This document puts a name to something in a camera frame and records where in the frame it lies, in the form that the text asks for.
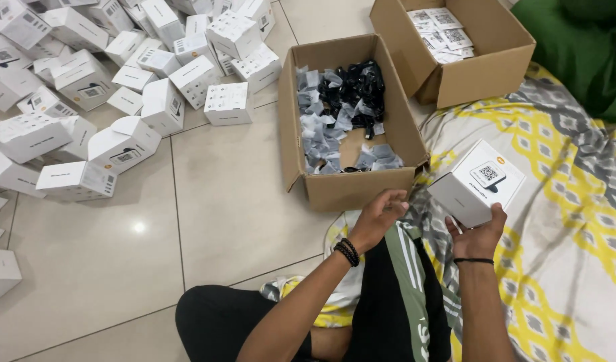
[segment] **black pants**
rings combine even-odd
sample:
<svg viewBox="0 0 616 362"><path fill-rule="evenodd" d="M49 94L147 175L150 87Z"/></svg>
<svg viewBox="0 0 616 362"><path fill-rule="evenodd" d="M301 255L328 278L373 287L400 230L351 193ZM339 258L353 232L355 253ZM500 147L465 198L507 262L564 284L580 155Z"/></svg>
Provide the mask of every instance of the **black pants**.
<svg viewBox="0 0 616 362"><path fill-rule="evenodd" d="M426 312L429 319L429 361L451 357L442 289L421 241L417 253L425 269ZM258 291L220 285L194 287L176 308L176 327L191 362L233 362L257 323L274 307ZM309 359L311 336L306 336L293 362ZM413 361L407 311L382 240L366 253L360 302L352 321L352 338L344 362Z"/></svg>

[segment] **hand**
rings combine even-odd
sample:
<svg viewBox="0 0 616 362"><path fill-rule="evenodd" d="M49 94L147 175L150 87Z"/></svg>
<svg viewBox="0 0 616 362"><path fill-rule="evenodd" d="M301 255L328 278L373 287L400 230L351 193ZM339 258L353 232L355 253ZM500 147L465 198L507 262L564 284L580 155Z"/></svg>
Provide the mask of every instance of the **hand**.
<svg viewBox="0 0 616 362"><path fill-rule="evenodd" d="M409 204L401 202L405 197L405 190L386 189L364 206L357 224L348 235L360 255L373 249L395 220L407 213Z"/></svg>
<svg viewBox="0 0 616 362"><path fill-rule="evenodd" d="M469 230L458 222L462 234L450 217L444 218L446 228L453 238L453 255L456 258L493 259L506 221L507 214L498 202L491 206L491 221L487 224Z"/></svg>

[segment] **person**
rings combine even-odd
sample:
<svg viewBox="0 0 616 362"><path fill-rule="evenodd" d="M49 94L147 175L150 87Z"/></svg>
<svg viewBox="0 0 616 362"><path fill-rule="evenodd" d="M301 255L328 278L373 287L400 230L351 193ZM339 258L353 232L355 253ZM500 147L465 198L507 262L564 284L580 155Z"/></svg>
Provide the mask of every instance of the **person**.
<svg viewBox="0 0 616 362"><path fill-rule="evenodd" d="M449 361L451 330L441 286L421 240L410 237L413 228L397 220L408 208L406 195L404 190L377 195L349 233L352 245L334 251L279 303L258 291L219 285L185 292L175 321L190 360ZM491 212L492 220L474 229L462 224L458 229L445 219L460 273L465 362L514 361L493 262L488 263L507 215L499 203ZM355 264L355 252L365 255L366 264L352 328L314 327Z"/></svg>

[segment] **open cardboard box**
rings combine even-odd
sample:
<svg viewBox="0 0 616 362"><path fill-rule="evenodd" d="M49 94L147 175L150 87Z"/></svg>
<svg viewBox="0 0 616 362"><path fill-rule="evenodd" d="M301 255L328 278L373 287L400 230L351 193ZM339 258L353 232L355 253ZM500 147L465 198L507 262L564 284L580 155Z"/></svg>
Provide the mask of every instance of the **open cardboard box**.
<svg viewBox="0 0 616 362"><path fill-rule="evenodd" d="M475 57L438 64L426 49L407 12L442 7L465 26ZM375 0L370 20L386 41L405 93L438 108L517 91L536 47L498 0Z"/></svg>
<svg viewBox="0 0 616 362"><path fill-rule="evenodd" d="M305 172L304 147L297 104L296 67L308 65L310 70L348 68L349 64L375 59L382 70L384 93L384 135L372 141L364 138L363 129L348 132L342 140L342 168L354 166L360 156L361 144L369 146L388 143L405 163L404 168L384 171L312 175ZM304 177L311 209L343 211L361 209L384 189L410 191L420 166L429 161L424 142L411 115L407 96L397 76L388 48L377 34L322 41L293 46L279 78L279 129L281 157L286 191L299 177Z"/></svg>

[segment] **tile floor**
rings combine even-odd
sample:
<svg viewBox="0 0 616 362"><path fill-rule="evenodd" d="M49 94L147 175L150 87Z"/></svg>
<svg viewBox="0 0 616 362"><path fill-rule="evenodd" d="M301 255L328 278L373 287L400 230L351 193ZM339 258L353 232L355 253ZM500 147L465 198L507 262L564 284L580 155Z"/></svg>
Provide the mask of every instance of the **tile floor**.
<svg viewBox="0 0 616 362"><path fill-rule="evenodd" d="M266 43L283 60L293 45L370 33L372 4L275 1ZM7 192L0 249L15 251L23 281L0 299L0 362L189 361L174 325L186 289L310 273L337 215L311 212L301 185L284 192L276 101L272 84L255 95L254 123L228 127L188 105L184 130L124 173L111 199ZM432 111L412 105L418 121ZM122 117L108 105L81 115L99 129Z"/></svg>

